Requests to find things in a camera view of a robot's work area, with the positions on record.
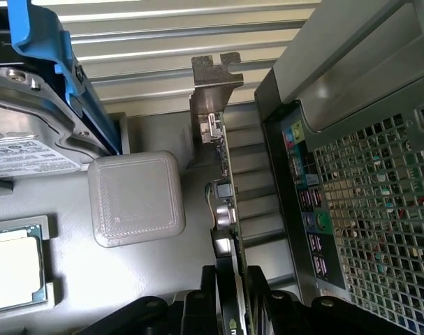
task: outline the blue plastic bracket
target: blue plastic bracket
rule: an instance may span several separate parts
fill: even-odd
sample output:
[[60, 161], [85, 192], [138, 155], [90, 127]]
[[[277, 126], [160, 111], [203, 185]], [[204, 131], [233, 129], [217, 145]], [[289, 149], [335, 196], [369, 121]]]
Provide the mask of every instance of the blue plastic bracket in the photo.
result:
[[22, 56], [55, 62], [54, 71], [63, 75], [66, 103], [80, 118], [86, 116], [113, 149], [122, 153], [122, 143], [93, 86], [72, 51], [71, 36], [50, 9], [31, 0], [7, 0], [11, 44]]

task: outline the perforated metal mesh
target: perforated metal mesh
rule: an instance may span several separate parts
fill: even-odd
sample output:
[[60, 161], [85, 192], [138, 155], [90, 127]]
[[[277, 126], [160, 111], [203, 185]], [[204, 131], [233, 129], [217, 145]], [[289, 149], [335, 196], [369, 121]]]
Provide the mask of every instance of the perforated metal mesh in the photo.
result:
[[424, 334], [424, 151], [395, 115], [314, 155], [352, 302]]

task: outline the hard drive label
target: hard drive label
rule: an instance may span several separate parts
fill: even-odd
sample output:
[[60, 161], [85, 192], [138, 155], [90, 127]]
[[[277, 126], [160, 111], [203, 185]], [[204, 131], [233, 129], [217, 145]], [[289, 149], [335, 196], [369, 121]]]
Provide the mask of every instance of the hard drive label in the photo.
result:
[[0, 178], [79, 169], [77, 163], [38, 140], [0, 142]]

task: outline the rear panel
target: rear panel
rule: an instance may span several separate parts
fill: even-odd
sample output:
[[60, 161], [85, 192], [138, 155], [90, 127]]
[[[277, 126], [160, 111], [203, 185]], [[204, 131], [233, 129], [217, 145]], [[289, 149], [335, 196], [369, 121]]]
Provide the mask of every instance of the rear panel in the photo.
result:
[[300, 104], [282, 117], [316, 279], [424, 334], [424, 79], [320, 133], [309, 131]]

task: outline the green component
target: green component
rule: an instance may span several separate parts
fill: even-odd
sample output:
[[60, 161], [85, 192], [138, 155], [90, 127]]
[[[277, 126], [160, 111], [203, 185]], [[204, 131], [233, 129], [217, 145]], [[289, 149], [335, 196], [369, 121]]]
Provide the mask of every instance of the green component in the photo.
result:
[[231, 321], [228, 323], [228, 327], [230, 329], [237, 329], [238, 324], [237, 324], [237, 322], [234, 319], [231, 319]]
[[297, 121], [292, 125], [291, 132], [294, 137], [294, 143], [298, 144], [305, 139], [305, 134], [303, 133], [301, 121]]
[[321, 234], [332, 234], [332, 223], [330, 215], [325, 211], [315, 211], [317, 230]]

